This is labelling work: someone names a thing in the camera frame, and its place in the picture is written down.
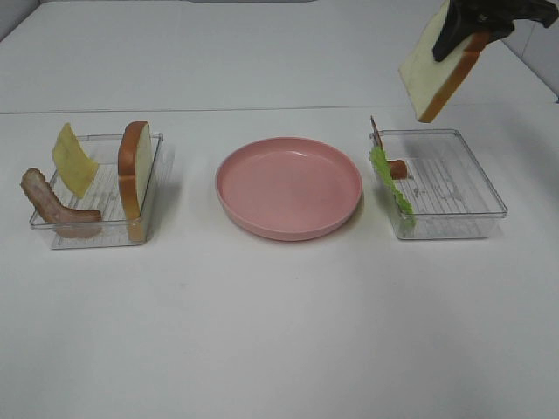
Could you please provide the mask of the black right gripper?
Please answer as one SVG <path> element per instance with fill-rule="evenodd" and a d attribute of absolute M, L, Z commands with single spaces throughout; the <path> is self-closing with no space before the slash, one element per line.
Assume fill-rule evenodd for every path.
<path fill-rule="evenodd" d="M 443 61 L 468 36 L 486 31 L 488 43 L 508 37 L 514 20 L 530 20 L 549 28 L 558 19 L 558 7 L 537 0 L 450 0 L 438 39 L 432 47 L 436 62 Z"/>

